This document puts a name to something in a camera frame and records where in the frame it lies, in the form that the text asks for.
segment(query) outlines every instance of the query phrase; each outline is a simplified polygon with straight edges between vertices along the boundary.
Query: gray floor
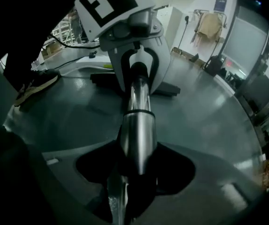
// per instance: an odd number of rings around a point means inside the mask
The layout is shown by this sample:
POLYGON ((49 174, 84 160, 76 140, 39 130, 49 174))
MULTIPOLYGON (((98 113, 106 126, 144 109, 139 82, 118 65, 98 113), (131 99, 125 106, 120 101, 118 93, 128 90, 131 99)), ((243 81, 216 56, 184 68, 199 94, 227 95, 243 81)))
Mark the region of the gray floor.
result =
MULTIPOLYGON (((54 68, 87 53, 65 49, 47 60, 45 66, 54 68)), ((74 67, 71 63, 60 71, 66 73, 74 67)), ((5 126, 43 152, 116 138, 125 102, 115 92, 92 84, 92 72, 95 70, 75 71, 68 76, 82 78, 62 78, 21 107, 12 108, 5 126)), ((236 98, 177 55, 173 55, 164 81, 179 86, 181 93, 177 97, 151 96, 158 141, 221 157, 260 182, 261 149, 236 98)))

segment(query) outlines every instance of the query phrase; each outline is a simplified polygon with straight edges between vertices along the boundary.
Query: sneaker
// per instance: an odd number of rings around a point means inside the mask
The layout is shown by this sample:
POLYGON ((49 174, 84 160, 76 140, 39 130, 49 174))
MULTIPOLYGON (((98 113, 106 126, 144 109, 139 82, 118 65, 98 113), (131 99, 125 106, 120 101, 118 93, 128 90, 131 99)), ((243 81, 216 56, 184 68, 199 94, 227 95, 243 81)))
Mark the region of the sneaker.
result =
POLYGON ((60 73, 52 69, 33 72, 32 81, 29 84, 23 84, 15 100, 14 106, 17 107, 21 105, 32 94, 47 88, 48 86, 56 82, 59 79, 59 77, 60 73))

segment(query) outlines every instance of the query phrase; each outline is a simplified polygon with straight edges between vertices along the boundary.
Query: white wall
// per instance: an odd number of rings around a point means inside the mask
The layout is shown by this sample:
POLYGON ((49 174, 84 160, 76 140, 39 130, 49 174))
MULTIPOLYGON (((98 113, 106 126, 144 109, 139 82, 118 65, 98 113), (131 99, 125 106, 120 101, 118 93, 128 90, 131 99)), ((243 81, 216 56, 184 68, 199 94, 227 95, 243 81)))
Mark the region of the white wall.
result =
MULTIPOLYGON (((230 27, 230 24, 234 15, 236 4, 237 4, 237 0, 227 0, 225 12, 224 12, 227 15, 227 22, 226 22, 227 28, 226 29, 223 28, 222 33, 221 33, 222 38, 226 38, 226 35, 229 31, 229 27, 230 27)), ((191 21, 192 12, 195 9, 204 9, 204 10, 209 10, 210 12, 213 12, 214 6, 215 6, 215 0, 169 0, 169 5, 177 7, 180 11, 184 13, 184 15, 182 16, 180 25, 178 27, 178 30, 177 30, 176 38, 173 43, 173 47, 174 46, 178 47, 183 31, 185 29, 184 17, 186 15, 189 15, 190 17, 189 20, 191 21)), ((195 46, 194 43, 191 43, 191 39, 195 33, 194 30, 196 28, 197 23, 198 23, 198 19, 195 19, 195 21, 189 22, 179 48, 192 55, 195 55, 198 53, 199 58, 201 60, 207 61, 214 49, 215 43, 212 42, 210 44, 201 44, 199 46, 195 46)), ((217 55, 220 52, 222 45, 223 45, 222 43, 218 44, 213 55, 217 55)))
POLYGON ((156 7, 169 5, 169 7, 176 7, 181 12, 185 12, 187 8, 194 2, 194 0, 155 0, 156 7))
POLYGON ((166 38, 169 50, 171 50, 182 18, 182 12, 175 7, 165 7, 158 10, 157 18, 162 24, 164 36, 166 38))

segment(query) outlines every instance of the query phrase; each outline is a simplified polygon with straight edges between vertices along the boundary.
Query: clothing rack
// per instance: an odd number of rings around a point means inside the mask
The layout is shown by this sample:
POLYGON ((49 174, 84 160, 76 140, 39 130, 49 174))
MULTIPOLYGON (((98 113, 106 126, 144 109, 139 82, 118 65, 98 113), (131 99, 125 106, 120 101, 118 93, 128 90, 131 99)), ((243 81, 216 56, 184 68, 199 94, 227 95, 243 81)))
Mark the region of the clothing rack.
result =
MULTIPOLYGON (((209 13, 209 10, 195 9, 193 13, 196 14, 198 16, 198 18, 201 18, 201 16, 205 12, 209 13)), ((222 20, 222 23, 223 23, 223 27, 226 28, 227 15, 225 13, 220 13, 220 12, 214 12, 214 13, 218 13, 218 14, 221 15, 221 20, 222 20)))

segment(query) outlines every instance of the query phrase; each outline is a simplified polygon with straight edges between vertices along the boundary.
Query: cable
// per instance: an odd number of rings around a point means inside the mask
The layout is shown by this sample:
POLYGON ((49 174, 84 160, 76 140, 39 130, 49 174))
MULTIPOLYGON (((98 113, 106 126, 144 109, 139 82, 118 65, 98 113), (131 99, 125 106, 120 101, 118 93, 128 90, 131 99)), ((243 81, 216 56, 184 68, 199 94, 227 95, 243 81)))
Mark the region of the cable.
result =
POLYGON ((217 47, 219 41, 220 41, 220 38, 219 38, 218 41, 216 42, 215 47, 214 47, 214 49, 213 49, 213 52, 212 52, 211 55, 209 56, 208 61, 204 64, 203 68, 205 68, 205 66, 206 66, 206 65, 209 63, 209 61, 211 60, 211 57, 213 56, 214 51, 215 51, 215 48, 217 47))
POLYGON ((180 43, 179 43, 178 48, 180 47, 180 44, 181 44, 181 42, 182 42, 182 39, 183 39, 185 30, 186 30, 187 24, 189 23, 189 16, 186 16, 184 19, 185 19, 185 29, 184 29, 184 32, 183 32, 183 34, 182 34, 182 37, 181 37, 181 40, 180 40, 180 43))
POLYGON ((65 47, 78 48, 78 49, 96 49, 96 48, 100 47, 100 45, 97 45, 95 47, 70 46, 70 45, 67 45, 67 44, 63 43, 62 41, 60 41, 57 37, 53 36, 52 34, 50 34, 50 36, 65 47))
POLYGON ((87 65, 87 66, 83 66, 83 67, 77 67, 69 72, 66 72, 64 74, 61 74, 61 77, 65 77, 67 74, 70 74, 72 72, 75 72, 75 71, 78 71, 80 69, 83 69, 83 68, 94 68, 94 69, 100 69, 100 70, 106 70, 106 71, 112 71, 113 69, 112 68, 106 68, 106 67, 97 67, 97 66, 90 66, 90 65, 87 65))
POLYGON ((53 68, 53 69, 60 69, 61 67, 63 67, 64 65, 66 65, 66 64, 68 64, 68 63, 70 63, 70 62, 74 62, 74 61, 77 61, 77 60, 82 59, 82 58, 85 58, 85 57, 88 57, 88 56, 84 56, 84 57, 81 57, 81 58, 76 58, 76 59, 74 59, 74 60, 65 62, 65 63, 61 64, 60 66, 55 67, 55 68, 53 68))

